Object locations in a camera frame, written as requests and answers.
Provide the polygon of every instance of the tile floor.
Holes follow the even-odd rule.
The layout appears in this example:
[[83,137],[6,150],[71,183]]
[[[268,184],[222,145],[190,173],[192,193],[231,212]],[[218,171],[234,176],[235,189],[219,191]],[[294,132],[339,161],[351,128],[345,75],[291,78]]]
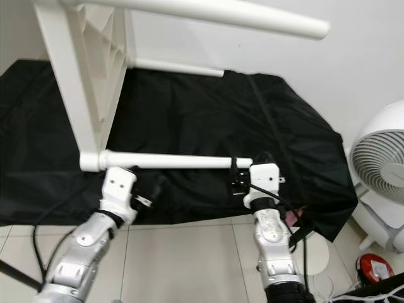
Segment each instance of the tile floor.
[[[70,228],[39,228],[45,260]],[[0,259],[39,279],[31,230],[22,226],[0,228]],[[125,228],[103,259],[87,302],[264,303],[261,279],[255,270],[258,252],[252,231],[251,216]],[[363,236],[358,226],[348,222],[335,243],[328,242],[330,261],[317,279],[325,295],[331,289],[331,282],[324,278],[327,274],[335,282],[335,294],[351,286],[355,279],[352,264]],[[393,267],[404,260],[401,256],[389,258],[395,262]],[[312,276],[309,283],[321,302]],[[34,290],[0,273],[0,302],[31,302],[34,295]]]

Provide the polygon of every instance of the black fabric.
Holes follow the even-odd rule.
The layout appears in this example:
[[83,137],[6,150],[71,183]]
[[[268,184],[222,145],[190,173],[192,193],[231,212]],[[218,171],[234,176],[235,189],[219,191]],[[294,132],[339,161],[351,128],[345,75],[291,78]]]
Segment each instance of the black fabric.
[[[341,136],[283,79],[250,79],[254,85],[232,71],[211,78],[128,70],[107,148],[257,159],[270,153],[287,180],[280,195],[332,241],[357,204]],[[87,176],[48,62],[17,61],[0,78],[0,144],[0,223],[32,223],[81,189]],[[137,224],[249,213],[242,195],[229,196],[227,169],[136,174],[140,195],[153,201]],[[81,223],[98,208],[101,185],[96,176],[45,223]]]

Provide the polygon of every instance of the red object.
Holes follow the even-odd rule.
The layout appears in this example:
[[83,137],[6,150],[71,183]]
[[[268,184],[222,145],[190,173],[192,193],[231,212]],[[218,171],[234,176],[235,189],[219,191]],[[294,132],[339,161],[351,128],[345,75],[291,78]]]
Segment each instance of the red object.
[[376,283],[381,280],[379,277],[376,276],[376,273],[373,272],[372,260],[385,264],[389,276],[394,276],[393,269],[385,259],[379,257],[376,254],[364,254],[357,261],[357,270],[361,273],[360,276],[366,278],[368,283]]

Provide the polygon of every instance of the metal stand leg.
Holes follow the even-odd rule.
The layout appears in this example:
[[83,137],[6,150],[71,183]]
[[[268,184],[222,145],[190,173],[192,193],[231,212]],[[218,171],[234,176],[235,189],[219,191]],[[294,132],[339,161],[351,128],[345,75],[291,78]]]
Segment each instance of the metal stand leg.
[[1,260],[0,260],[0,272],[38,291],[42,288],[42,284],[40,282],[34,280],[30,276],[27,276],[26,274],[20,272],[16,268],[12,267],[11,265]]

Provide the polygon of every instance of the black tarp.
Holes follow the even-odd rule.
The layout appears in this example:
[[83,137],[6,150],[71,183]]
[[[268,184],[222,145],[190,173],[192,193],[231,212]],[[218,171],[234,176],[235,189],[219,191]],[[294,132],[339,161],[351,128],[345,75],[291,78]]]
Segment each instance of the black tarp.
[[[17,61],[0,77],[0,144],[1,224],[35,223],[83,184],[45,223],[78,224],[98,207],[102,176],[80,172],[48,62]],[[253,158],[270,152],[287,180],[280,195],[304,207],[305,219],[331,241],[357,204],[341,136],[277,76],[128,70],[107,148]],[[248,213],[242,196],[229,196],[226,169],[141,170],[138,178],[153,207],[137,224]]]

